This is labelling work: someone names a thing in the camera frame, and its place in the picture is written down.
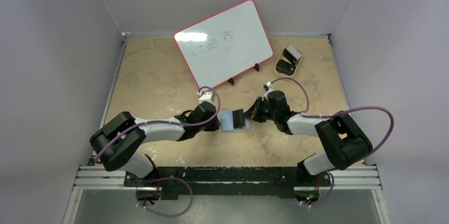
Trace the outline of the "black credit card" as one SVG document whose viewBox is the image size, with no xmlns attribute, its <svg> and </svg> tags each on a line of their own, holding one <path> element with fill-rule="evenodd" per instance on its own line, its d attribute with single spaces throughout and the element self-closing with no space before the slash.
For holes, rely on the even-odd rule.
<svg viewBox="0 0 449 224">
<path fill-rule="evenodd" d="M 232 124 L 234 129 L 241 129 L 245 126 L 245 117 L 243 109 L 232 111 Z"/>
</svg>

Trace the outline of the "stack of grey cards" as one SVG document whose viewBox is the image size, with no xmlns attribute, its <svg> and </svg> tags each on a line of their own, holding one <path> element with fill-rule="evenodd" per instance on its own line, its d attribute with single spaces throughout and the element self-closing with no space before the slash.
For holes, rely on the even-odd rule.
<svg viewBox="0 0 449 224">
<path fill-rule="evenodd" d="M 286 57 L 292 64 L 297 64 L 302 58 L 302 53 L 294 46 L 288 46 L 286 52 Z"/>
</svg>

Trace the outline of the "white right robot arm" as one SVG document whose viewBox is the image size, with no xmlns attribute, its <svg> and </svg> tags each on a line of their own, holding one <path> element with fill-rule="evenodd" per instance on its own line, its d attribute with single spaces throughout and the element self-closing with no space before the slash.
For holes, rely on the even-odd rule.
<svg viewBox="0 0 449 224">
<path fill-rule="evenodd" d="M 282 91 L 258 97 L 244 112 L 244 117 L 259 123 L 273 121 L 277 129 L 287 135 L 319 138 L 323 151 L 298 163 L 297 178 L 303 185 L 312 184 L 323 172 L 345 170 L 373 150 L 371 141 L 349 114 L 307 118 L 290 109 Z"/>
</svg>

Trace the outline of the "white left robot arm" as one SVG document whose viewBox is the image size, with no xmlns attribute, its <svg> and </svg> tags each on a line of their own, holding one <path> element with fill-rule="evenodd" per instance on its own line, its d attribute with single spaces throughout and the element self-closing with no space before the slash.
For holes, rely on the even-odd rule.
<svg viewBox="0 0 449 224">
<path fill-rule="evenodd" d="M 138 119 L 128 111 L 121 112 L 90 138 L 96 152 L 94 162 L 108 172 L 124 170 L 135 175 L 144 186 L 152 186 L 157 182 L 158 168 L 149 156 L 138 153 L 138 148 L 149 142 L 179 142 L 202 131 L 217 131 L 220 107 L 203 101 L 194 110 L 163 120 Z"/>
</svg>

